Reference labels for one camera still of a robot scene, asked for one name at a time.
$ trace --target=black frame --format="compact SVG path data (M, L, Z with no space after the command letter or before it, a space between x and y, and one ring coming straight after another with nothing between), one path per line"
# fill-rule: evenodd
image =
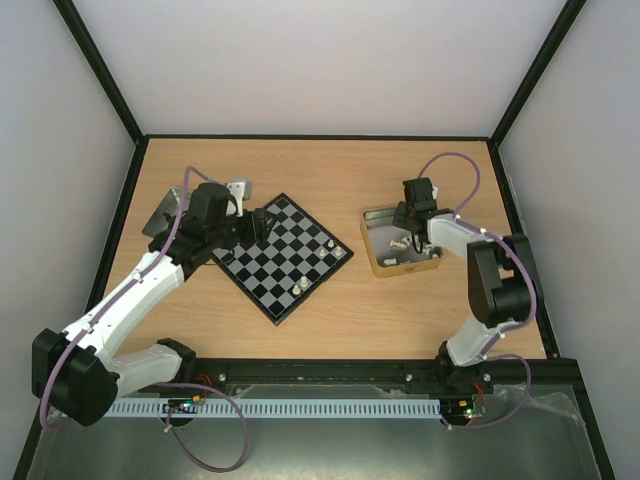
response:
M567 0L556 22L542 44L533 63L523 78L518 90L507 107L502 119L490 138L487 137L442 137L442 136L367 136L367 135L145 135L140 130L131 110L120 92L113 76L102 58L95 42L91 38L78 10L72 0L53 0L71 34L78 43L87 62L93 69L105 94L111 101L123 125L136 145L131 165L127 173L122 194L118 201L105 248L91 290L87 310L96 305L103 297L111 267L115 258L120 236L127 217L129 206L144 161L149 140L152 138L212 138L212 139L277 139L277 140L374 140L374 141L437 141L462 140L485 142L489 150L500 194L505 206L509 225L514 233L522 233L522 223L500 158L499 147L529 96L551 62L555 52L569 32L586 0ZM587 433L603 479L614 478L613 469L607 456L602 437L595 420L591 403L575 360L560 358L549 314L545 305L540 308L537 324L540 330L546 360L530 360L533 381L541 385L571 385L573 387L582 418L586 422ZM314 383L373 383L385 387L400 388L410 393L428 393L429 382L425 379L436 367L434 360L243 360L243 359L199 359L198 370L208 373L220 388L249 383L299 383L306 378L314 378ZM494 383L514 384L522 381L523 368L517 361L485 363L483 372L491 375ZM218 380L224 373L225 381ZM407 374L413 379L407 381ZM27 478L33 456L40 438L41 427L36 415L29 431L22 455L16 468L14 479Z

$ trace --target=robotic arm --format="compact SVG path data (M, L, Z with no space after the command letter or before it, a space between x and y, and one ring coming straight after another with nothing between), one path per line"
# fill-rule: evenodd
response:
M467 262L471 314L462 328L440 347L438 360L447 376L455 367L484 361L487 352L509 330L528 319L531 295L519 269L496 242L459 221L449 209L438 209L437 189L428 178L403 182L405 201L396 209L393 224L409 230L420 244L431 243ZM529 240L523 234L502 239L520 259L535 289L537 304L542 288ZM500 270L513 271L502 278Z
M203 183L191 195L177 233L159 260L171 228L158 233L125 280L105 299L61 333L43 330L32 347L32 390L42 398L53 366L78 333L87 333L73 349L51 391L50 404L81 425L91 425L108 411L114 400L157 382L193 378L196 354L171 339L159 340L147 350L116 357L136 327L171 291L182 285L212 257L215 248L265 241L275 218L262 209L242 209L251 183L237 180L227 185ZM141 272L157 265L142 278ZM132 280L133 287L123 293ZM96 325L90 321L117 295L117 302Z

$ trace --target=chessboard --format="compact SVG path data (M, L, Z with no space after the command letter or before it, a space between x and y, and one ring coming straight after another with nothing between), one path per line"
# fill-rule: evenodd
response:
M266 242L216 249L213 260L279 325L353 252L284 193L265 209L276 217Z

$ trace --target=gray wall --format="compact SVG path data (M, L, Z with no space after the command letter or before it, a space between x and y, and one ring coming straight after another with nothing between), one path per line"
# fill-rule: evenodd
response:
M562 354L621 479L638 478L637 0L591 0L503 145Z
M81 315L131 159L53 2L0 15L0 478L37 406L31 341Z
M489 135L564 0L76 0L148 133Z

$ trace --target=table top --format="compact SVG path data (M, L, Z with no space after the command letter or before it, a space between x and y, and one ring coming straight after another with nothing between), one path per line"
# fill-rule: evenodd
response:
M147 251L141 233L171 187L193 165L220 182L246 177L264 206L285 192L355 255L279 326L274 326L219 267L201 267L163 299L121 348L129 353L171 337L209 358L427 359L469 313L464 262L452 254L437 269L391 278L371 271L360 219L365 210L396 205L402 181L444 151L474 158L482 183L464 218L496 233L509 225L484 142L152 139L127 214L107 291ZM455 207L471 191L473 169L442 158L427 172L438 205ZM195 188L198 179L190 184ZM509 333L492 353L544 358L533 322Z

